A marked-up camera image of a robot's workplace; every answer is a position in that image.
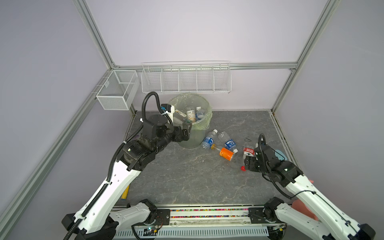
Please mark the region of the red label bottle red cap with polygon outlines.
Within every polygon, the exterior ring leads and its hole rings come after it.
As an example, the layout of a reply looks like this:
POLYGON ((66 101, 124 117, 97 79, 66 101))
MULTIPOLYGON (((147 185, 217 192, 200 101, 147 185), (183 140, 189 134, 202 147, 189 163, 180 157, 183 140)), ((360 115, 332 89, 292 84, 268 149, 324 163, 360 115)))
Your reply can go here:
POLYGON ((245 143, 245 145, 243 146, 244 164, 241 167, 241 170, 243 172, 245 172, 246 170, 249 169, 249 164, 250 164, 250 161, 252 160, 251 158, 253 158, 255 156, 256 156, 256 154, 255 154, 254 146, 251 143, 245 143))

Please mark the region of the clear square bottle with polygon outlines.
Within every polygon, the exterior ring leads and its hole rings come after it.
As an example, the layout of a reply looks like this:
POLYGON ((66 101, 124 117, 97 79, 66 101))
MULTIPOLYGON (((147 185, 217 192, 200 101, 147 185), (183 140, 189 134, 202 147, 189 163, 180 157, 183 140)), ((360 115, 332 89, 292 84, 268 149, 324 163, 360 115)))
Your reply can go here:
POLYGON ((179 110, 175 110, 175 115, 178 115, 179 118, 186 119, 187 115, 179 110))

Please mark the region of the white label milky bottle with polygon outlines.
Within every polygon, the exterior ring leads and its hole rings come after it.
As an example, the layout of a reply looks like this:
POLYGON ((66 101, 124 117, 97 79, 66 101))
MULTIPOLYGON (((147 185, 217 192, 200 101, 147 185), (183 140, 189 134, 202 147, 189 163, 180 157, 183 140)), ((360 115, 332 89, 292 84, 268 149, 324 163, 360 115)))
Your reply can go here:
POLYGON ((194 107, 187 107, 187 118, 191 122, 196 122, 196 110, 194 107))

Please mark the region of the orange label juice bottle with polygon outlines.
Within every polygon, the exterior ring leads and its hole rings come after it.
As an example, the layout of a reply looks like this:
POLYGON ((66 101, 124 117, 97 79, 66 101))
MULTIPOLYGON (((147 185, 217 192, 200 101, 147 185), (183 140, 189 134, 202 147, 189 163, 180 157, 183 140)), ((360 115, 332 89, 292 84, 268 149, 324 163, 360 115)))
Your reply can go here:
POLYGON ((219 152, 219 155, 220 155, 222 158, 226 159, 227 161, 232 161, 233 156, 234 156, 234 154, 235 154, 234 152, 232 152, 232 151, 226 149, 225 147, 221 147, 221 146, 218 146, 218 145, 215 145, 215 144, 213 144, 213 145, 211 146, 211 149, 212 149, 212 150, 215 150, 215 151, 218 151, 218 152, 219 152))

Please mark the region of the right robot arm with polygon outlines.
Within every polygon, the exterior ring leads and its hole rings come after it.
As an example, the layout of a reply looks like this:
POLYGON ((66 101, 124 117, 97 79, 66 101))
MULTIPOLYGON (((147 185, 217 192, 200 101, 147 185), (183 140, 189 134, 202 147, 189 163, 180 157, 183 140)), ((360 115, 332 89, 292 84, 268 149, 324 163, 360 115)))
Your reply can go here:
POLYGON ((314 220, 274 197, 264 205, 262 218, 269 222, 283 222, 313 240, 372 240, 375 230, 349 217, 325 197, 292 162, 279 160, 274 149, 259 144, 254 156, 246 156, 245 170, 261 173, 275 188, 283 187, 298 198, 318 218, 314 220))

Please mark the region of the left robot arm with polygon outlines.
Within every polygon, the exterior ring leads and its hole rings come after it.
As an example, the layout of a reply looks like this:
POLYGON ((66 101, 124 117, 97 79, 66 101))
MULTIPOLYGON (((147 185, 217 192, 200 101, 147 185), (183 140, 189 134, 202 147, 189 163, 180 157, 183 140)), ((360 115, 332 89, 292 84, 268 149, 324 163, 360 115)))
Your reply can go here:
POLYGON ((187 141, 191 123, 174 126, 168 115, 143 118, 142 124, 121 143, 109 164, 106 179, 88 202, 76 213, 67 214, 62 224, 65 239, 112 240, 116 233, 148 220, 155 221, 157 207, 149 200, 120 211, 113 211, 126 188, 171 142, 187 141))

